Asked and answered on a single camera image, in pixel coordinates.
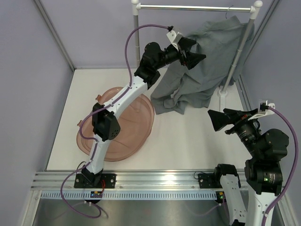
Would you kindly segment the grey shirt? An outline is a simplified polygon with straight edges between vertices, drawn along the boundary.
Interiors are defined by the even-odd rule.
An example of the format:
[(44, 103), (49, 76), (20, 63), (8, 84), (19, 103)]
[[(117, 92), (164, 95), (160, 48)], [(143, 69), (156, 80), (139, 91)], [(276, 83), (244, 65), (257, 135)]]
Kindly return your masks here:
[(150, 97), (156, 114), (184, 114), (187, 104), (208, 107), (214, 91), (227, 79), (246, 26), (232, 16), (217, 22), (206, 21), (187, 34), (187, 38), (197, 41), (191, 51), (205, 54), (206, 58), (191, 70), (178, 61), (169, 65)]

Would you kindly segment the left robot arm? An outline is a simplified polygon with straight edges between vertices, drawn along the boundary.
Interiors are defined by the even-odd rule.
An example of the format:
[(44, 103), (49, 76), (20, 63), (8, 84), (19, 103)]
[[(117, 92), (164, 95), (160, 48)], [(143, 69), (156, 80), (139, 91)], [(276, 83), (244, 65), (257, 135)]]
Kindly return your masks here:
[(165, 49), (161, 49), (156, 42), (148, 43), (130, 82), (109, 101), (93, 106), (92, 112), (86, 117), (92, 120), (93, 135), (86, 137), (82, 129), (79, 129), (80, 136), (91, 140), (93, 146), (88, 162), (76, 170), (75, 188), (115, 187), (113, 174), (103, 174), (103, 165), (111, 141), (121, 130), (118, 118), (137, 97), (156, 83), (160, 77), (160, 68), (178, 61), (190, 70), (204, 60), (205, 54), (191, 52), (191, 48), (196, 44), (195, 40), (185, 37)]

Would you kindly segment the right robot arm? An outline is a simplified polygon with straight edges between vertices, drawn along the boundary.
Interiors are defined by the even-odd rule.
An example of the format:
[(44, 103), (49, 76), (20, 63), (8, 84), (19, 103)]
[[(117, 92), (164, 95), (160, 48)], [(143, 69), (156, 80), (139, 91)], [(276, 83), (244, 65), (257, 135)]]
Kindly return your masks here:
[(279, 129), (262, 134), (258, 122), (259, 118), (274, 113), (274, 103), (261, 103), (259, 108), (248, 112), (227, 108), (222, 112), (208, 110), (214, 130), (232, 125), (225, 134), (237, 134), (251, 155), (244, 169), (249, 185), (247, 226), (270, 225), (269, 214), (285, 193), (280, 161), (287, 156), (289, 137)]

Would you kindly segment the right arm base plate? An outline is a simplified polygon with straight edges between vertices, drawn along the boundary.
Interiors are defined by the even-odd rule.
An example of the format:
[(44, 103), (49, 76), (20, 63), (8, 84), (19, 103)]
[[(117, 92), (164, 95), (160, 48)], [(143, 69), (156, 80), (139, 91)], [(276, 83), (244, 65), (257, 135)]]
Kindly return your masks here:
[(222, 188), (220, 182), (215, 179), (213, 173), (195, 172), (194, 178), (198, 181), (199, 188), (201, 189), (218, 189)]

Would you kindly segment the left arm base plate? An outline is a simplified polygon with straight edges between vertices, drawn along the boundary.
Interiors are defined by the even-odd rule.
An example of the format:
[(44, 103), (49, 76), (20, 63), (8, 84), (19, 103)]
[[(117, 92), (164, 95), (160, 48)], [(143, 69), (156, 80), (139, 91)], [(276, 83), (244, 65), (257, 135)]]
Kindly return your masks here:
[(74, 181), (74, 188), (115, 188), (116, 174), (101, 173), (94, 176), (77, 174)]

